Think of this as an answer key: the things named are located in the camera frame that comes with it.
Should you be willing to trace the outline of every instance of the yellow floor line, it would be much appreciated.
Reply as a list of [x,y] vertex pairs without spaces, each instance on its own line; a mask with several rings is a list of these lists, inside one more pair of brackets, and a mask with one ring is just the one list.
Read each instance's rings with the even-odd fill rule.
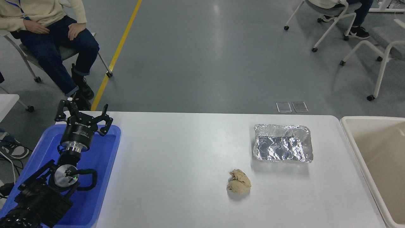
[[[138,12],[138,9],[139,9],[139,7],[141,5],[141,2],[142,2],[142,0],[138,0],[138,3],[136,4],[136,7],[134,9],[134,12],[132,13],[132,16],[131,16],[131,18],[130,18],[130,20],[128,22],[128,25],[127,25],[127,27],[125,29],[125,32],[121,37],[121,41],[119,42],[118,47],[117,47],[117,49],[115,51],[115,54],[113,56],[113,59],[112,59],[112,61],[110,63],[110,70],[111,71],[113,71],[115,63],[117,62],[119,54],[121,53],[122,46],[125,43],[125,40],[126,40],[126,38],[128,36],[129,30],[131,29],[132,23],[134,22],[136,13]],[[101,85],[100,85],[100,88],[98,89],[96,97],[94,98],[94,101],[92,103],[92,109],[91,109],[92,111],[95,111],[97,109],[98,103],[100,102],[101,96],[104,93],[104,89],[105,89],[105,87],[107,85],[107,82],[108,82],[108,77],[107,77],[107,74],[106,74],[104,76],[104,79],[103,79]]]

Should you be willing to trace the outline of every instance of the white table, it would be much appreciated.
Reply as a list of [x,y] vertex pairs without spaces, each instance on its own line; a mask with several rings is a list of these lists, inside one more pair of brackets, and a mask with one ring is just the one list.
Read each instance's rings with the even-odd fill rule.
[[[122,135],[97,228],[385,227],[333,116],[109,114]],[[307,126],[313,162],[256,161],[260,123]],[[245,196],[226,189],[237,168]]]
[[0,122],[20,97],[17,94],[0,94]]
[[391,4],[392,0],[382,0],[381,3],[379,3],[378,8],[370,8],[369,12],[382,12],[382,13],[403,13],[405,12],[405,9],[387,9],[387,7]]

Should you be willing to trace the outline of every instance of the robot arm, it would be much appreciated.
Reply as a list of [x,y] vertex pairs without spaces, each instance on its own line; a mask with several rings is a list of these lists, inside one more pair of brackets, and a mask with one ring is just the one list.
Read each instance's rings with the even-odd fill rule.
[[[66,118],[64,108],[70,112]],[[72,101],[61,100],[55,121],[66,122],[66,129],[58,146],[58,161],[50,160],[27,178],[19,187],[21,192],[14,201],[18,205],[0,218],[0,228],[37,228],[41,223],[52,228],[73,205],[69,199],[75,191],[88,191],[97,184],[97,172],[93,169],[78,170],[81,153],[90,149],[95,132],[108,133],[113,119],[107,115],[108,105],[97,117],[79,112]],[[105,121],[98,128],[97,123]],[[90,186],[79,186],[80,175],[92,175]]]

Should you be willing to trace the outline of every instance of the hand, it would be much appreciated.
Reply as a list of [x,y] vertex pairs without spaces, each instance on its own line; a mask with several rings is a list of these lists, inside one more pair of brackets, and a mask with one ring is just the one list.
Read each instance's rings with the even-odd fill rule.
[[69,39],[72,41],[74,38],[77,37],[77,35],[86,29],[86,23],[74,23],[74,24],[70,24],[69,25],[69,33],[68,33],[68,37]]
[[37,33],[37,34],[49,34],[49,29],[44,27],[43,25],[30,21],[30,20],[23,20],[24,26],[30,32]]

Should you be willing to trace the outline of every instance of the blue plastic tray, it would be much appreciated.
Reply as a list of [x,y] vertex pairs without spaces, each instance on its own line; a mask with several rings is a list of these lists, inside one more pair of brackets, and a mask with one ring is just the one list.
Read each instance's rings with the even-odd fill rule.
[[[0,217],[5,216],[17,205],[14,202],[14,198],[20,193],[17,187],[24,180],[49,160],[58,161],[59,153],[56,148],[59,145],[65,127],[66,125],[53,125],[44,131],[3,209],[0,211]],[[55,228],[90,228],[97,221],[110,179],[115,155],[117,154],[120,137],[121,130],[115,125],[110,127],[108,134],[104,137],[98,133],[94,134],[90,150],[82,152],[77,168],[95,169],[98,174],[97,185],[90,191],[76,191],[70,197],[70,200],[73,201],[73,206],[54,226]],[[89,186],[91,184],[91,175],[81,175],[79,182],[80,186]]]

